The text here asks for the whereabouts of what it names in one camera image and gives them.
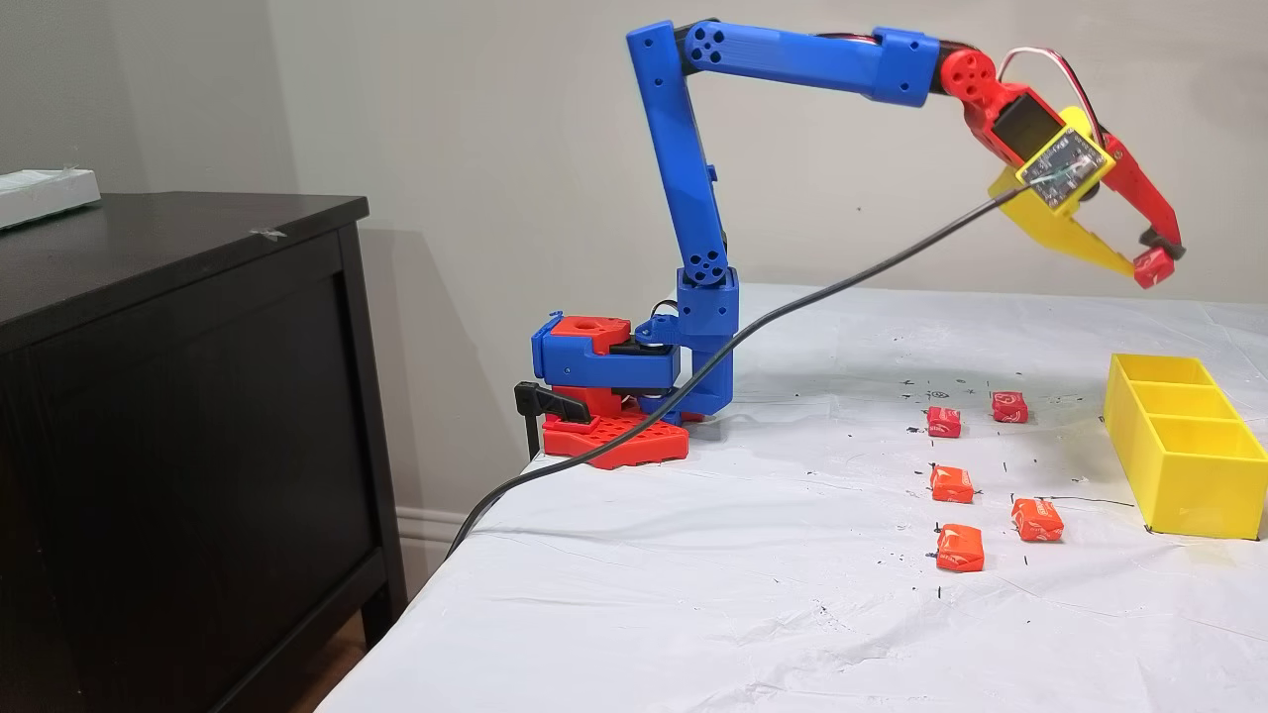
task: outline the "black clamp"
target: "black clamp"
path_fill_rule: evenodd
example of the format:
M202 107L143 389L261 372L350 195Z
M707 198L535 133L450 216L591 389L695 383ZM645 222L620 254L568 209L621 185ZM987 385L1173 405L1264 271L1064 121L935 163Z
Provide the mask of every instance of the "black clamp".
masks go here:
M529 459L536 458L541 452L541 442L538 438L538 416L552 414L571 424L588 424L591 421L590 406L536 382L520 382L515 384L515 410L524 416L525 434L529 442Z

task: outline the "black cable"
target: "black cable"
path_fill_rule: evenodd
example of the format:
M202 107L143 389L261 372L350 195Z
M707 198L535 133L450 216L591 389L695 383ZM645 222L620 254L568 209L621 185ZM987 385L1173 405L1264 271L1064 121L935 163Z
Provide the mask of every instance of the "black cable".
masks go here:
M866 270L864 270L864 271L861 271L861 273L858 273L858 274L856 274L853 277L846 278L846 279L843 279L843 280L841 280L838 283L831 284L831 285L828 285L828 287L825 287L823 289L819 289L817 292L812 292L810 294L806 294L805 297L801 297L799 299L794 299L792 302L789 302L787 304L784 304L782 307L776 307L775 310L771 310L770 312L762 315L761 317L758 317L757 320L754 320L752 324L749 324L744 329L739 330L738 332L735 332L735 336L733 336L729 340L727 340L727 343L723 344L721 348L718 349L718 351L715 351L714 355L710 356L709 360L705 362L702 367L700 367L699 369L696 369L696 372L691 376L690 379L687 379L686 383L683 383L681 387L678 387L677 389L675 389L668 396L663 397L662 402L661 402L661 406L657 407L656 411L652 411L650 414L648 414L647 417L643 419L643 421L639 422L633 429L623 433L621 435L614 438L612 440L609 440L607 443L605 443L605 444L602 444L602 445L600 445L597 448L592 448L592 449L587 450L586 453L582 453L581 455L573 455L572 458L568 458L567 461L560 461L558 463L553 463L550 466L545 466L545 467L538 468L535 471L529 471L527 473L520 473L519 476L516 476L516 477L506 481L505 483L502 483L502 485L497 486L496 488L493 488L492 491L489 491L489 494L486 495L476 505L476 507L470 511L470 514L467 515L467 519L463 520L462 527L458 528L458 534L454 537L454 543L449 547L449 553L445 554L445 558L448 559L449 556L451 556L454 553L454 551L458 549L458 546L462 544L464 539L467 539L467 535L470 533L472 528L476 527L476 523L478 523L479 519L484 515L484 513L489 507L492 507L493 504L497 502L511 488L515 488L515 487L521 486L521 485L524 485L526 482L530 482L530 481L535 481L535 480L538 480L540 477L550 476L550 474L558 473L560 471L567 471L568 468L572 468L573 466L579 466L579 464L582 464L582 463L585 463L587 461L591 461L593 458L597 458L597 457L602 455L604 453L607 453L607 452L612 450L614 448L621 445L623 443L629 442L630 439L633 439L638 434L643 433L644 430L647 430L648 428L650 428L652 424L659 421L661 419L664 417L666 414L668 414L671 410L673 410L673 407L680 401L682 401L682 398L687 393L690 393L691 389L695 388L696 384L699 384L705 378L705 376L708 376L709 372L713 370L714 367L716 367L728 354L730 354L732 350L734 350L737 346L739 346L741 343L743 343L749 336L753 336L753 332L756 332L757 330L765 327L766 325L773 322L775 320L777 320L777 318L780 318L780 317L782 317L782 316L785 316L785 315L787 315L790 312L795 312L795 311L800 310L801 307L808 307L810 304L814 304L815 302L819 302L820 299L832 297L833 294L837 294L838 292L841 292L843 289L851 288L851 287L853 287L853 285L856 285L856 284L858 284L858 283L861 283L861 282L864 282L864 280L866 280L869 278L872 278L875 275L879 275L880 273L884 273L885 270L893 268L894 265L898 265L899 263L903 263L904 260L907 260L909 258L914 258L919 252L922 252L922 251L924 251L924 250L927 250L927 249L937 245L942 239L945 239L948 235L956 232L957 230L962 228L964 226L966 226L966 225L976 221L978 218L985 216L987 213L994 211L995 208L1003 206L1004 203L1008 203L1009 200L1012 200L1013 198L1016 198L1017 195L1019 195L1022 192L1028 190L1036 183L1042 183L1042 181L1046 181L1046 180L1051 180L1055 175L1060 175L1060 173L1050 175L1050 176L1042 176L1042 178L1038 178L1038 179L1036 179L1036 180L1033 180L1033 181L1031 181L1031 183L1028 183L1026 185L1021 185L1021 186L1013 188L1011 190L1006 190L1004 193L1000 193L999 195L992 198L990 200L987 200L981 206L978 206L973 211L970 211L970 212L965 213L964 216L956 218L951 223L947 223L946 226L938 228L933 235L926 237L924 240L917 242L915 245L908 247L907 250L903 250L902 252L899 252L896 255L893 255L893 256L890 256L890 258L888 258L885 260L881 260L880 263L876 263L875 265L867 268Z
M652 304L652 316L653 317L656 316L656 311L659 310L661 307L673 307L673 311L677 312L678 311L678 301L677 299L662 299L662 301L657 302L656 304Z

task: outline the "blue joint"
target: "blue joint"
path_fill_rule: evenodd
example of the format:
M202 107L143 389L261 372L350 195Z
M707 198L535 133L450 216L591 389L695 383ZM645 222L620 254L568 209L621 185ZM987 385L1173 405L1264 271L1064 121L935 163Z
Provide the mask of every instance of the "blue joint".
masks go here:
M634 330L634 341L639 344L682 344L677 315L652 315L650 320Z

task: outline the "blue robotic arm segment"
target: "blue robotic arm segment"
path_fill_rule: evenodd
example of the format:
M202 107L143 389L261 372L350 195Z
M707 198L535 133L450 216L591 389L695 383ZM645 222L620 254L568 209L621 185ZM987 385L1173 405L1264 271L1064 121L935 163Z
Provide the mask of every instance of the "blue robotic arm segment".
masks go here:
M701 71L862 94L921 107L938 58L938 41L918 32L877 28L872 38L841 41L796 32L705 20L683 41Z
M728 266L727 246L673 25L657 23L629 33L625 41L652 129L652 147L682 264L691 269L697 284L721 282Z

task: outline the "red wrapped candy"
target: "red wrapped candy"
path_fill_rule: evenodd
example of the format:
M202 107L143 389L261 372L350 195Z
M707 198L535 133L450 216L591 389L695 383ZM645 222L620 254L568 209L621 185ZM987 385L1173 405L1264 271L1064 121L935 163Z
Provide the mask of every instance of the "red wrapped candy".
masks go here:
M981 530L969 525L942 525L938 534L938 567L955 572L980 572L987 556L981 552Z
M933 500L973 502L973 481L969 480L969 471L935 464L933 473L929 474L929 487L933 490Z
M929 409L929 435L960 438L960 412L955 409L933 406Z
M1004 424L1025 424L1030 410L1019 391L997 391L990 395L990 415Z
M1018 499L1013 502L1013 523L1017 524L1017 534L1026 542L1058 540L1065 532L1056 507L1046 500Z

